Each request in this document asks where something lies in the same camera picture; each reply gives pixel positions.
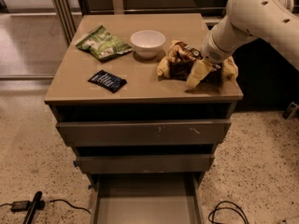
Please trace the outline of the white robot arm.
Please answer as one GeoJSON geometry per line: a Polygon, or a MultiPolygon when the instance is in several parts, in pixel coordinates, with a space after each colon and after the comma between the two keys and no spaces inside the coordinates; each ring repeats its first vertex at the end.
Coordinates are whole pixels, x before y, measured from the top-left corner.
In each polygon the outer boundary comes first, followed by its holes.
{"type": "Polygon", "coordinates": [[[187,85],[196,87],[239,47],[261,38],[299,68],[299,18],[293,0],[228,0],[225,17],[205,37],[202,59],[195,62],[187,85]]]}

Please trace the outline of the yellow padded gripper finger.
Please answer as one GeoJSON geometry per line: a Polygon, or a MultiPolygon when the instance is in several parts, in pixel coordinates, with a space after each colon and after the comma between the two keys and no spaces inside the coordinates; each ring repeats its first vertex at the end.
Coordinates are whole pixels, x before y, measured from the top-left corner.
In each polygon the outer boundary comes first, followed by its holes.
{"type": "Polygon", "coordinates": [[[236,80],[238,76],[238,67],[235,64],[235,60],[232,56],[228,57],[222,63],[222,80],[236,80]]]}
{"type": "Polygon", "coordinates": [[[206,59],[197,60],[187,77],[187,85],[195,88],[212,70],[213,65],[210,61],[206,59]]]}

